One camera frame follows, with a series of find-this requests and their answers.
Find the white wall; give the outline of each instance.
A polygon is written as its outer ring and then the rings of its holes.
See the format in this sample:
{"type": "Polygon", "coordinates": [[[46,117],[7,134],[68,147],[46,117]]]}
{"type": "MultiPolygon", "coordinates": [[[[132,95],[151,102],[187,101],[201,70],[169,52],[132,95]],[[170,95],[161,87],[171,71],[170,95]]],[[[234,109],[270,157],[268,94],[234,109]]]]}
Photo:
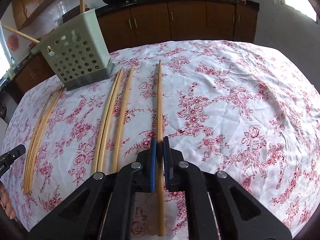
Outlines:
{"type": "Polygon", "coordinates": [[[274,0],[253,1],[260,3],[254,43],[281,51],[320,91],[320,26],[274,0]]]}

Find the black clamp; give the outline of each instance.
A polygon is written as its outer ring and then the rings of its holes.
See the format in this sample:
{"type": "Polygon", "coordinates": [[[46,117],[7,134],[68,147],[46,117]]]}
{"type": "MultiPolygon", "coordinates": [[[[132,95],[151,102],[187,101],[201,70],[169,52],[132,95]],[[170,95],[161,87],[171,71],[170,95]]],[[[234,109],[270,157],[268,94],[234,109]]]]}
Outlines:
{"type": "Polygon", "coordinates": [[[290,230],[226,172],[201,171],[163,140],[164,174],[170,192],[184,191],[189,240],[291,240],[290,230]]]}

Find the bundle of bamboo strips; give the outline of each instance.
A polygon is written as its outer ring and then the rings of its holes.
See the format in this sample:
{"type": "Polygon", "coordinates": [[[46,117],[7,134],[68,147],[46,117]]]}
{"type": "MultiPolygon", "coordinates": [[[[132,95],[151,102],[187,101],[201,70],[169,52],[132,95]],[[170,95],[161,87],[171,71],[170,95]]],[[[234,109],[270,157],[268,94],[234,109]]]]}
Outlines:
{"type": "Polygon", "coordinates": [[[50,118],[50,115],[54,109],[54,107],[57,104],[57,101],[63,91],[64,87],[61,87],[55,94],[53,100],[51,101],[48,109],[46,110],[46,112],[44,113],[44,116],[39,124],[39,127],[37,129],[37,131],[35,132],[35,137],[34,137],[34,142],[32,144],[31,150],[30,150],[30,158],[29,158],[29,162],[26,163],[26,171],[27,173],[25,174],[24,177],[24,187],[25,190],[27,192],[31,191],[32,188],[32,179],[33,179],[33,173],[34,173],[34,166],[35,166],[35,161],[36,161],[36,155],[39,149],[39,145],[42,139],[42,135],[44,133],[45,127],[47,125],[47,122],[50,118]]]}
{"type": "Polygon", "coordinates": [[[118,71],[116,79],[113,82],[108,100],[106,102],[105,108],[102,113],[101,123],[97,138],[97,144],[94,152],[93,168],[92,173],[97,171],[102,171],[104,162],[104,152],[107,146],[108,132],[110,127],[110,122],[112,118],[112,112],[115,107],[117,91],[120,86],[121,78],[123,74],[123,69],[118,71]]]}
{"type": "Polygon", "coordinates": [[[158,67],[157,86],[157,196],[158,196],[158,236],[164,236],[164,192],[163,192],[163,155],[162,155],[162,71],[161,60],[158,67]]]}

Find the white tablecloth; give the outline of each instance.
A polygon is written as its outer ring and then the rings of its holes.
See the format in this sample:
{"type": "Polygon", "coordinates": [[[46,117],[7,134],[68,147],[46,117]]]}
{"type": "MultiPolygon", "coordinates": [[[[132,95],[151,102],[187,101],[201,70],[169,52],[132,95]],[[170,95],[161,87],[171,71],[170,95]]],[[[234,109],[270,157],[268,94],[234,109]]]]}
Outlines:
{"type": "MultiPolygon", "coordinates": [[[[135,66],[125,114],[120,166],[150,146],[156,132],[157,63],[163,62],[164,135],[203,171],[225,170],[295,236],[319,204],[319,93],[275,49],[229,41],[183,41],[112,53],[125,68],[105,157],[110,171],[122,94],[135,66]]],[[[112,79],[62,93],[38,151],[32,192],[23,194],[26,155],[2,181],[17,217],[30,230],[92,173],[100,118],[112,79]]],[[[28,150],[44,102],[61,86],[54,76],[28,91],[3,151],[28,150]]],[[[155,239],[156,195],[138,194],[132,235],[155,239]]],[[[165,192],[167,238],[188,235],[183,192],[165,192]]]]}

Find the kitchen counter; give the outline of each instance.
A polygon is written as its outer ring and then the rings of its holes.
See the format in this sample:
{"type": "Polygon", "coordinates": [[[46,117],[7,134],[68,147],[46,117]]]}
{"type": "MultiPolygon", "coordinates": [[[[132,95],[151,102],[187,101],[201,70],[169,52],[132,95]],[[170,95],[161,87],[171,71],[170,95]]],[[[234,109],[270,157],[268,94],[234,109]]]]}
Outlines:
{"type": "MultiPolygon", "coordinates": [[[[113,13],[119,11],[123,8],[132,8],[141,4],[150,4],[150,3],[161,3],[161,2],[169,2],[169,1],[181,1],[181,0],[125,0],[122,4],[118,5],[106,5],[96,9],[97,18],[105,16],[106,14],[113,13]]],[[[235,0],[202,0],[202,1],[216,1],[216,2],[223,2],[223,3],[230,3],[230,4],[244,4],[243,2],[235,1],[235,0]]],[[[260,4],[253,1],[248,1],[246,6],[252,8],[254,10],[259,11],[260,4]]]]}

